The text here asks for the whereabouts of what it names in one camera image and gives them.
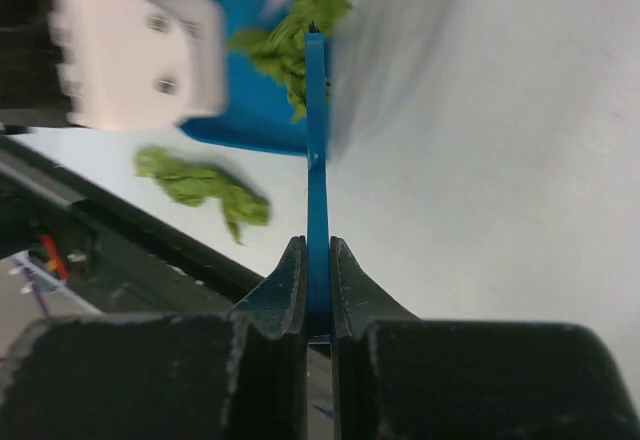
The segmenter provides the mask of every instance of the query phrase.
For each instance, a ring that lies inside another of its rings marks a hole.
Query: white tabletop
[[[352,0],[334,52],[331,234],[425,318],[592,328],[640,404],[640,0]],[[178,131],[26,142],[256,272],[304,234],[304,159]],[[218,205],[133,177],[140,146],[230,167],[273,205],[246,247]]]

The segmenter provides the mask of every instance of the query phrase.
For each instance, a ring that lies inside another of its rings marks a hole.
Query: blue tray
[[[224,9],[227,38],[246,27],[275,28],[286,9],[261,23],[266,0],[215,0]],[[289,155],[306,155],[307,122],[292,123],[287,90],[257,73],[241,54],[227,56],[229,107],[219,117],[192,118],[180,126],[189,137],[205,143]]]

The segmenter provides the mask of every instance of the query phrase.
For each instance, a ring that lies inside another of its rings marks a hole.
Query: white table
[[[612,349],[640,404],[640,0],[353,0],[335,49],[331,233],[426,318],[566,321]],[[305,233],[305,161],[177,131],[26,142],[260,274]],[[211,160],[271,200],[231,241],[131,155]]]

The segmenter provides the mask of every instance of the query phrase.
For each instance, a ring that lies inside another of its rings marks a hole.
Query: red cable
[[[44,245],[49,258],[53,260],[56,265],[56,271],[60,275],[60,280],[66,282],[69,278],[69,272],[67,272],[67,267],[64,266],[60,255],[58,255],[58,250],[56,249],[56,244],[53,241],[53,238],[49,234],[40,235],[40,241]]]

